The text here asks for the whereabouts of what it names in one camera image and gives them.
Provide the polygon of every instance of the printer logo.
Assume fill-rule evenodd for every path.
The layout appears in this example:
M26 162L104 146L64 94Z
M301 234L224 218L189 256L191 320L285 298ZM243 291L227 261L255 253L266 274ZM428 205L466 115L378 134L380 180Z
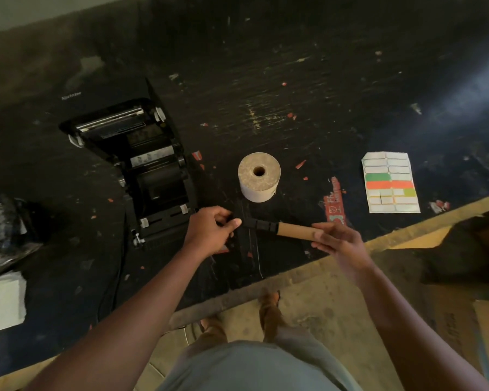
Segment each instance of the printer logo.
M62 100L67 100L68 98L76 97L76 96L79 96L79 95L81 95L81 92L71 93L70 95L62 96L61 99Z

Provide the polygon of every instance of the person's left hand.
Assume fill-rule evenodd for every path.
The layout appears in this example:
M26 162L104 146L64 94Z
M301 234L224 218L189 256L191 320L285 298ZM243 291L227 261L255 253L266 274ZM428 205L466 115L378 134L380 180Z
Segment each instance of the person's left hand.
M205 259L219 251L228 236L241 225L239 218L227 222L231 211L222 207L205 207L190 216L183 248L193 250Z

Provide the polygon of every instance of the paper roll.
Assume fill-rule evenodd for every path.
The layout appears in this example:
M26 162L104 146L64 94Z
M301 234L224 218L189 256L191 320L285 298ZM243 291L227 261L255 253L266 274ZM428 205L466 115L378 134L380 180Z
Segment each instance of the paper roll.
M264 152L245 156L237 170L241 192L251 202L266 202L274 196L280 179L277 159Z

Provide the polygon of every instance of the scratched table surface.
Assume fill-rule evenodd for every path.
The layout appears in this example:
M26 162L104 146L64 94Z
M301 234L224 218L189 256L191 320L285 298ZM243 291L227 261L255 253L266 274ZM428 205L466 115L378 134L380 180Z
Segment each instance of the scratched table surface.
M489 0L125 0L15 33L69 22L61 73L30 77L26 85L46 89L0 107L0 192L40 203L52 232L15 267L27 280L27 317L0 331L0 376L69 348L112 291L122 191L111 166L73 147L51 113L81 84L149 77L186 152L202 154L189 156L202 205L233 209L237 167L252 152L282 170L276 195L252 215L324 221L336 177L348 224L366 241L434 217L431 202L453 210L489 197ZM26 47L36 41L27 37ZM420 214L369 213L360 162L369 151L409 154ZM180 246L130 249L118 303ZM238 251L232 243L205 261L179 309L321 257L261 234L254 258Z

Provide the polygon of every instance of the hand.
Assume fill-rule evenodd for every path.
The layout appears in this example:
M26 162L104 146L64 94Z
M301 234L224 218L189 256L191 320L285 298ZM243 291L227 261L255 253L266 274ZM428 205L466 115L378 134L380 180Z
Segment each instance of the hand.
M357 286L366 273L376 269L369 256L360 233L338 222L314 223L315 232L313 248L332 254L337 259L341 270Z
M191 215L183 248L196 251L202 259L215 254L225 244L228 236L241 225L239 218L226 221L231 214L229 210L215 206L205 207Z

